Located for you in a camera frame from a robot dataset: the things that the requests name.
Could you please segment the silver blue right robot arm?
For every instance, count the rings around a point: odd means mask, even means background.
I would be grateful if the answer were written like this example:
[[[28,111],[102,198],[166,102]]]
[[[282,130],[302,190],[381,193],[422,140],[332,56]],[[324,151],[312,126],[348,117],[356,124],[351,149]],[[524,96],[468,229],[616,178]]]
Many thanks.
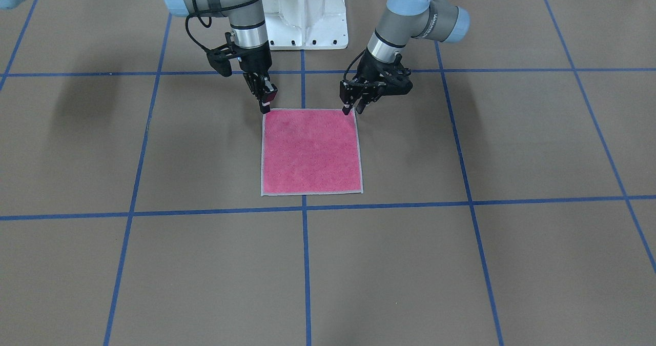
[[[204,51],[216,72],[229,77],[232,75],[230,61],[239,61],[244,80],[258,101],[260,112],[269,113],[277,87],[269,75],[272,55],[262,0],[164,0],[164,3],[170,14],[185,17],[188,37]],[[225,44],[209,49],[192,35],[189,23],[198,19],[202,26],[209,28],[214,17],[227,17],[231,31],[225,33]]]

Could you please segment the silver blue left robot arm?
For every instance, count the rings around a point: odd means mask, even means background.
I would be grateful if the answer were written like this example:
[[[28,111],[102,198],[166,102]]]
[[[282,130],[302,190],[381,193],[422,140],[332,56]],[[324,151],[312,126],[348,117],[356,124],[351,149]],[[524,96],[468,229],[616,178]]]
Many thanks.
[[[457,43],[470,24],[468,11],[453,0],[387,0],[367,47],[353,61],[356,73],[339,84],[342,112],[362,113],[382,97],[408,94],[412,71],[401,62],[407,43],[413,38]]]

